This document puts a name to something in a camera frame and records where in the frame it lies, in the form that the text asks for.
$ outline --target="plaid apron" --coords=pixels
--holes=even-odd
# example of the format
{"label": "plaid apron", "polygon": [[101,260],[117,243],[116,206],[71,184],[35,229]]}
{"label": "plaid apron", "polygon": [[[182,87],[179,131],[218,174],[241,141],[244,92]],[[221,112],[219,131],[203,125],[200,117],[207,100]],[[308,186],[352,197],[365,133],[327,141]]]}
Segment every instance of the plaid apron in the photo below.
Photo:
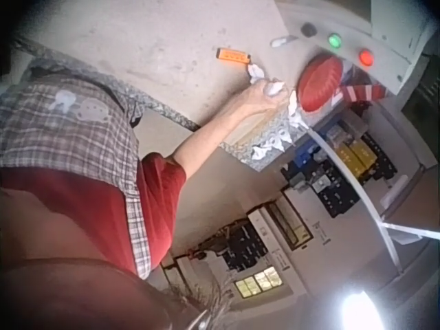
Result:
{"label": "plaid apron", "polygon": [[62,74],[11,87],[0,97],[0,167],[67,171],[119,188],[137,273],[149,275],[138,140],[128,115],[101,88]]}

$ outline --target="red plate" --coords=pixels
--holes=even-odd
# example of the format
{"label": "red plate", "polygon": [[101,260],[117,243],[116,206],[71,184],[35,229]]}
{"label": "red plate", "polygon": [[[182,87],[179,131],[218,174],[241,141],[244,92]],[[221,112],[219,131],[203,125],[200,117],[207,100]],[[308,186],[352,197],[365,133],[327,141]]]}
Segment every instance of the red plate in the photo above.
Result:
{"label": "red plate", "polygon": [[298,82],[298,101],[306,112],[319,110],[335,93],[342,77],[342,62],[319,56],[305,68]]}

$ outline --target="green button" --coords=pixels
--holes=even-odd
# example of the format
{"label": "green button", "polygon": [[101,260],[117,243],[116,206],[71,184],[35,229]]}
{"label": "green button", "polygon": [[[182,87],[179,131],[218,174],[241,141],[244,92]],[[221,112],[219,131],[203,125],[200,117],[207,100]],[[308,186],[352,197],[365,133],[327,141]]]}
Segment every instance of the green button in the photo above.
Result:
{"label": "green button", "polygon": [[330,34],[330,36],[329,36],[329,44],[333,48],[341,47],[341,44],[342,44],[341,37],[338,34],[336,34],[336,33]]}

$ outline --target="red button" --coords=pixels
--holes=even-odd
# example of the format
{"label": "red button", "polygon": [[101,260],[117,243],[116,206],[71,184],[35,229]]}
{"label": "red button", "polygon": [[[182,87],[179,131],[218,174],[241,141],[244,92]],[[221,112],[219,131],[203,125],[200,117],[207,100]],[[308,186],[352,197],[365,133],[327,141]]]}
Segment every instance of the red button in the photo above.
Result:
{"label": "red button", "polygon": [[366,67],[370,67],[373,65],[374,56],[369,50],[364,49],[359,53],[359,61]]}

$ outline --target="black button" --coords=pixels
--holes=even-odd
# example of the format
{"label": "black button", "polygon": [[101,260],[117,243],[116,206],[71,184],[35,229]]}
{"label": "black button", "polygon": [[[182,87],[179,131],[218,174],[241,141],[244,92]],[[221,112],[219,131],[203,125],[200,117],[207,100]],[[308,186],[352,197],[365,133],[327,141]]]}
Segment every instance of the black button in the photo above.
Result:
{"label": "black button", "polygon": [[318,31],[316,27],[312,23],[306,23],[301,27],[301,32],[306,38],[310,38],[311,36],[315,36]]}

